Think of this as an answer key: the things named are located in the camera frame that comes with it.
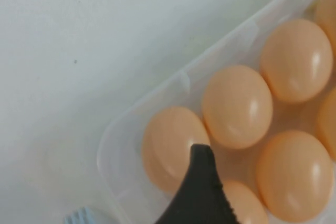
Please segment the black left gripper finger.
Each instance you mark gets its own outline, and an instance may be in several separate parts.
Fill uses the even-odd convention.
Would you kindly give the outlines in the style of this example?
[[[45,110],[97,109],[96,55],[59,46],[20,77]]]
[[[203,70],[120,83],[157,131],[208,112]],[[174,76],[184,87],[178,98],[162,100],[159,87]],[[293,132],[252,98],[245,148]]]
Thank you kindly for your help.
[[[210,146],[193,144],[190,164],[173,200],[156,221],[160,224],[238,223],[223,192]]]

